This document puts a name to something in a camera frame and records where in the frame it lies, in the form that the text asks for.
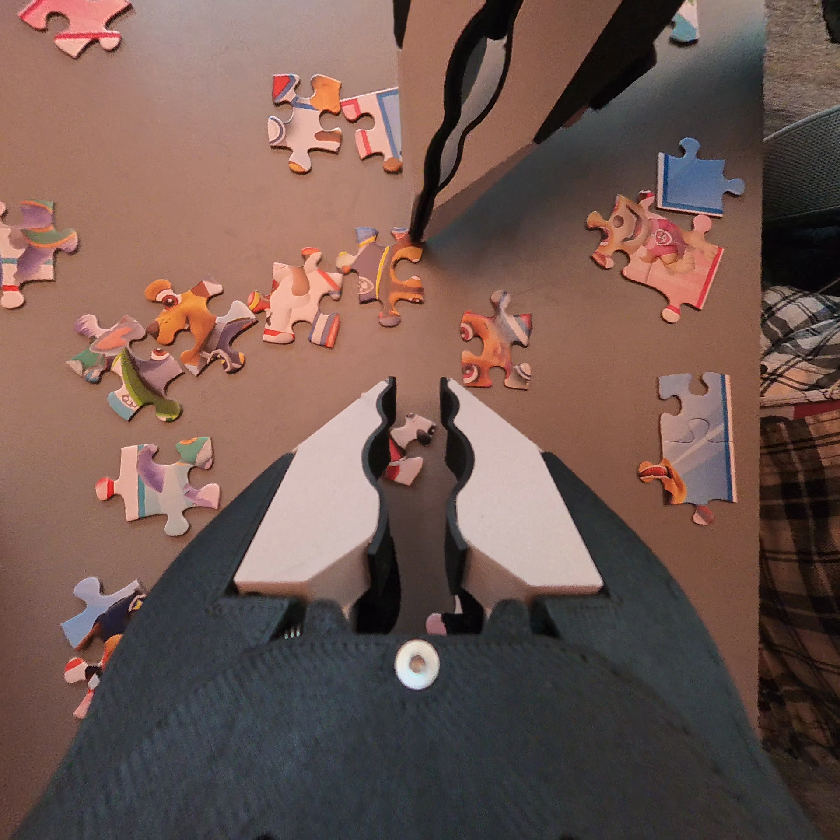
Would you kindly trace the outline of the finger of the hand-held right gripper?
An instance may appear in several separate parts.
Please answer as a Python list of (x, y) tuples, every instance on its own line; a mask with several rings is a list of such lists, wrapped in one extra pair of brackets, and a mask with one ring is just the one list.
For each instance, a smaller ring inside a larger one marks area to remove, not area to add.
[(425, 237), (461, 215), (536, 147), (532, 141), (615, 13), (614, 2), (523, 2), (510, 36), (486, 38), (470, 57), (463, 92), (485, 104), (437, 195)]
[(413, 192), (412, 238), (424, 238), (437, 195), (459, 166), (459, 147), (485, 108), (463, 92), (470, 57), (484, 59), (483, 1), (398, 1), (397, 69), (403, 173)]

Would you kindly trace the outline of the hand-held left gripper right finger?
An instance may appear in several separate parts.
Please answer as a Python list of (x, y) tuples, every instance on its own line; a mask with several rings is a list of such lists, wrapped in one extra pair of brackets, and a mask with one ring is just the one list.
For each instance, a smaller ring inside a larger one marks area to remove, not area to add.
[(445, 463), (456, 478), (446, 508), (445, 565), (461, 611), (445, 634), (480, 631), (501, 601), (590, 595), (603, 580), (543, 452), (455, 381), (440, 381)]

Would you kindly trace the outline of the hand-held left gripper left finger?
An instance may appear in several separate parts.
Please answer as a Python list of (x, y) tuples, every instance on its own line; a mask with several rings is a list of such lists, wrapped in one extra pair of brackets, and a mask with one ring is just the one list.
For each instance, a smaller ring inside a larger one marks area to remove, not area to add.
[(333, 600), (362, 633), (393, 629), (401, 586), (379, 478), (395, 412), (389, 377), (296, 448), (234, 575), (240, 592)]

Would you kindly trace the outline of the blue white red-striped puzzle piece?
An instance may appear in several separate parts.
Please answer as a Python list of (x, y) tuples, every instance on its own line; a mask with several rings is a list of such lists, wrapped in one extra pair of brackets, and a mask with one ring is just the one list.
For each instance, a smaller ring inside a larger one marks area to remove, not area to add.
[(342, 98), (340, 106), (343, 116), (350, 122), (365, 116), (373, 118), (372, 128), (357, 129), (355, 132), (360, 158), (365, 160), (373, 154), (380, 154), (385, 172), (400, 173), (403, 155), (398, 87)]

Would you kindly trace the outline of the white puzzle piece orange knob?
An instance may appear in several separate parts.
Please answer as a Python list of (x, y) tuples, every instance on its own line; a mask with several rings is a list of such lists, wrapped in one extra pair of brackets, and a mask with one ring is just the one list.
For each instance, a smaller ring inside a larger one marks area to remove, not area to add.
[(272, 100), (275, 104), (291, 106), (289, 120), (282, 121), (277, 115), (268, 118), (268, 139), (271, 148), (286, 148), (291, 152), (288, 162), (292, 172), (306, 174), (312, 168), (309, 152), (326, 151), (338, 153), (342, 143), (341, 129), (325, 130), (320, 123), (321, 114), (341, 112), (341, 81), (315, 75), (310, 79), (313, 90), (309, 98), (296, 93), (300, 78), (295, 74), (273, 76)]

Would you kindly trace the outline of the blue uniform dog puzzle piece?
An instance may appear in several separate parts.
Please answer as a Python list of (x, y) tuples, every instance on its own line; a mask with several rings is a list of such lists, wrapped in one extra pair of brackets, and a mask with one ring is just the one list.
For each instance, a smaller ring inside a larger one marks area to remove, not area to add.
[(401, 321), (396, 309), (398, 301), (424, 302), (424, 288), (419, 277), (400, 280), (395, 273), (395, 265), (399, 260), (408, 259), (417, 263), (422, 258), (423, 249), (413, 242), (407, 228), (393, 227), (391, 233), (395, 243), (384, 247), (376, 242), (376, 228), (357, 227), (355, 236), (359, 245), (358, 252), (354, 255), (341, 252), (336, 260), (336, 266), (342, 273), (347, 274), (352, 270), (358, 273), (360, 303), (381, 303), (378, 319), (385, 328), (395, 327)]

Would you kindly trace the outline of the pink dog puzzle section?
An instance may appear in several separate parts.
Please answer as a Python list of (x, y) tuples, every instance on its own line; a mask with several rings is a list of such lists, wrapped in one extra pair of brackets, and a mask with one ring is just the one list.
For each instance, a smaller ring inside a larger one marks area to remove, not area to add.
[(680, 318), (684, 303), (702, 309), (717, 273), (723, 249), (706, 241), (711, 218), (698, 214), (692, 229), (685, 231), (677, 223), (654, 212), (655, 194), (639, 193), (633, 202), (623, 195), (616, 197), (611, 216), (592, 212), (588, 228), (599, 228), (602, 241), (592, 255), (605, 269), (614, 266), (614, 253), (623, 251), (629, 258), (623, 268), (625, 278), (655, 288), (668, 299), (663, 320), (674, 323)]

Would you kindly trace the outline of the grey desk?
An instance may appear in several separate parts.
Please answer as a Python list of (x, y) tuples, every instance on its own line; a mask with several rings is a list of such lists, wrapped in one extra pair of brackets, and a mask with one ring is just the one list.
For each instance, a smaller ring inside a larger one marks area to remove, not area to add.
[[(60, 623), (80, 609), (74, 585), (98, 575), (109, 592), (139, 579), (152, 587), (215, 512), (187, 512), (189, 533), (164, 534), (163, 517), (124, 520), (120, 498), (101, 502), (95, 484), (119, 474), (122, 446), (213, 438), (215, 461), (194, 470), (228, 504), (373, 384), (397, 379), (397, 418), (438, 417), (438, 382), (460, 381), (459, 321), (489, 313), (492, 291), (530, 312), (533, 334), (513, 356), (532, 367), (529, 391), (493, 371), (492, 387), (469, 389), (541, 448), (554, 452), (667, 564), (716, 639), (751, 721), (757, 690), (758, 308), (760, 299), (761, 2), (700, 2), (700, 42), (658, 45), (658, 64), (600, 112), (557, 132), (432, 237), (418, 266), (423, 305), (401, 304), (402, 324), (384, 329), (374, 303), (358, 302), (355, 275), (340, 301), (333, 350), (297, 340), (272, 345), (261, 325), (238, 337), (238, 373), (214, 362), (184, 374), (169, 393), (175, 423), (145, 407), (124, 422), (107, 397), (113, 374), (90, 384), (66, 360), (86, 344), (82, 313), (109, 326), (128, 313), (149, 323), (144, 299), (155, 279), (181, 291), (211, 277), (224, 285), (212, 308), (270, 285), (275, 261), (300, 264), (322, 250), (334, 268), (355, 251), (357, 226), (409, 224), (413, 192), (379, 159), (360, 161), (354, 127), (339, 154), (315, 153), (311, 173), (271, 150), (266, 121), (271, 78), (297, 73), (342, 81), (350, 95), (397, 82), (389, 2), (133, 2), (115, 26), (121, 47), (64, 55), (51, 34), (17, 18), (25, 2), (2, 2), (2, 200), (56, 202), (56, 225), (78, 231), (73, 255), (58, 253), (56, 280), (26, 288), (26, 303), (2, 311), (2, 838), (14, 832), (77, 732), (84, 689), (62, 675), (71, 656)], [(727, 197), (710, 239), (724, 255), (706, 306), (674, 325), (656, 291), (625, 280), (623, 255), (603, 270), (590, 254), (592, 211), (656, 185), (660, 151), (691, 136), (700, 153), (726, 160), (746, 183)], [(727, 375), (737, 500), (709, 500), (715, 520), (693, 521), (659, 479), (639, 465), (662, 459), (660, 417), (678, 415), (658, 378)]]

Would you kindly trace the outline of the blue edge puzzle piece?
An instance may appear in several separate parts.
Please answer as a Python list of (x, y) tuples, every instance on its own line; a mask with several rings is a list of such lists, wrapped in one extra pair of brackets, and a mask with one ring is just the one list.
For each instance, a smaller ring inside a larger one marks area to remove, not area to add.
[(688, 214), (723, 215), (722, 196), (740, 196), (745, 190), (742, 179), (728, 179), (723, 174), (724, 160), (697, 158), (699, 142), (686, 137), (679, 142), (682, 156), (660, 152), (657, 165), (657, 206)]

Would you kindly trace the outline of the white purple teal puzzle piece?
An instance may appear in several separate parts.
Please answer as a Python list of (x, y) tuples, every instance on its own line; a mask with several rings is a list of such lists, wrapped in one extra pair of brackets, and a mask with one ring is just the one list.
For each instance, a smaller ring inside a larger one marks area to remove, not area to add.
[(96, 485), (98, 498), (105, 501), (120, 495), (127, 521), (164, 514), (164, 532), (171, 537), (183, 535), (189, 528), (183, 511), (194, 507), (218, 509), (221, 490), (216, 484), (197, 489), (188, 480), (191, 468), (212, 466), (210, 437), (185, 439), (176, 449), (180, 459), (171, 465), (160, 465), (154, 461), (158, 448), (153, 444), (123, 447), (120, 476), (116, 480), (100, 478)]

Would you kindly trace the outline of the blue sky puzzle section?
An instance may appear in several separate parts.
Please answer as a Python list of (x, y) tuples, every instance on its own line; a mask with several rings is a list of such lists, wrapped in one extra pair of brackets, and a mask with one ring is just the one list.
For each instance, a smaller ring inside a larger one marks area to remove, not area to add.
[(660, 480), (670, 494), (670, 503), (694, 506), (693, 521), (701, 526), (715, 520), (708, 502), (737, 500), (733, 454), (731, 389), (725, 374), (706, 372), (701, 377), (707, 393), (690, 391), (691, 374), (658, 378), (661, 399), (677, 396), (678, 415), (660, 417), (662, 458), (637, 468), (643, 482)]

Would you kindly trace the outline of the grey fabric seat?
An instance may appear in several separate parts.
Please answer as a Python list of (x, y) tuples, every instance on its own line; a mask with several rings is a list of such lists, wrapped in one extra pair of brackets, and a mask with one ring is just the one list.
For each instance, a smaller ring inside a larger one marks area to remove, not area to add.
[(839, 107), (763, 141), (763, 225), (829, 224), (839, 218)]

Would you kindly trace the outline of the green purple joined puzzle pieces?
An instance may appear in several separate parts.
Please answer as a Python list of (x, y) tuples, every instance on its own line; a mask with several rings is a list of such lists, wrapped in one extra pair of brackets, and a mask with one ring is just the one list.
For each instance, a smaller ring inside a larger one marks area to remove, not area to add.
[(91, 342), (67, 365), (90, 383), (100, 382), (102, 374), (109, 371), (119, 375), (122, 386), (108, 395), (108, 403), (116, 414), (129, 421), (140, 408), (153, 405), (163, 422), (178, 419), (182, 405), (167, 398), (165, 389), (183, 373), (182, 367), (159, 349), (153, 350), (147, 360), (132, 353), (131, 342), (146, 336), (146, 329), (136, 319), (124, 315), (105, 329), (95, 316), (84, 314), (76, 321), (75, 331)]

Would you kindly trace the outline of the brown dog navy puzzle piece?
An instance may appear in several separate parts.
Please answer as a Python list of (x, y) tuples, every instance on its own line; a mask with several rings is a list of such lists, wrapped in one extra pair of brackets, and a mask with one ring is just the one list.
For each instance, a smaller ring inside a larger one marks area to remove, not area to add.
[(199, 375), (208, 364), (220, 360), (227, 373), (240, 370), (245, 355), (231, 347), (231, 342), (243, 331), (257, 323), (254, 313), (242, 301), (236, 300), (223, 317), (217, 317), (207, 307), (208, 299), (222, 293), (223, 287), (210, 280), (192, 289), (176, 293), (168, 280), (158, 279), (144, 290), (148, 301), (162, 305), (161, 313), (148, 327), (150, 335), (159, 343), (169, 345), (181, 331), (188, 331), (195, 340), (190, 350), (181, 354), (186, 371)]

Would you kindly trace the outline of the blue puzzle piece navy dog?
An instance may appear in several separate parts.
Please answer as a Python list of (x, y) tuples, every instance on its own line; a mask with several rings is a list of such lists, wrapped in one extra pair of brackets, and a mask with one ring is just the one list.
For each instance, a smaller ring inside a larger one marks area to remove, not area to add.
[(110, 595), (102, 589), (98, 577), (91, 576), (78, 582), (74, 595), (86, 603), (85, 609), (63, 622), (61, 628), (75, 650), (82, 650), (94, 638), (107, 641), (124, 632), (132, 610), (142, 605), (145, 589), (138, 581)]

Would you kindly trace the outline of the plaid clothing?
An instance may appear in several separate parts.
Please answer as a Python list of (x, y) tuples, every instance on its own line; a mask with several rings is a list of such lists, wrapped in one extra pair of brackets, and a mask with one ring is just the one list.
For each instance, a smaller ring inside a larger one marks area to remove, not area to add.
[(759, 721), (838, 758), (838, 297), (769, 288), (761, 330)]

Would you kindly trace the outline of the pink badge puzzle piece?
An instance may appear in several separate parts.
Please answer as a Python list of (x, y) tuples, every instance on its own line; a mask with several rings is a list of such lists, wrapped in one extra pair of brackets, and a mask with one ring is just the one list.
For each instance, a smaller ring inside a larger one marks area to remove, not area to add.
[(100, 682), (103, 666), (103, 659), (95, 663), (89, 663), (82, 657), (68, 660), (65, 666), (65, 681), (69, 684), (84, 683), (87, 688), (85, 696), (73, 712), (74, 718), (83, 720), (88, 714), (95, 690)]

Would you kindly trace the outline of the pink striped puzzle piece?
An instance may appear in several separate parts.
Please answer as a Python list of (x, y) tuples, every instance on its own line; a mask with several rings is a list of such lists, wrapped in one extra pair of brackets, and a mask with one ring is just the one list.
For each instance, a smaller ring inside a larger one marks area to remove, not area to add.
[(33, 1), (17, 16), (32, 28), (47, 29), (49, 16), (66, 19), (68, 27), (54, 36), (56, 46), (73, 59), (94, 42), (106, 51), (121, 43), (121, 34), (107, 27), (110, 20), (131, 7), (131, 1)]

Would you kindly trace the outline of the rainbow puzzle piece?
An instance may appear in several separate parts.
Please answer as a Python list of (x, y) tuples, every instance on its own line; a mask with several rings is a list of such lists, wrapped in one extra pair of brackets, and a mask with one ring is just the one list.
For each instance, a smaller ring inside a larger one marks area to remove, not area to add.
[(1, 222), (2, 306), (15, 309), (24, 305), (20, 288), (32, 280), (53, 280), (55, 252), (73, 253), (79, 239), (74, 228), (54, 226), (55, 203), (27, 200), (19, 204), (23, 223)]

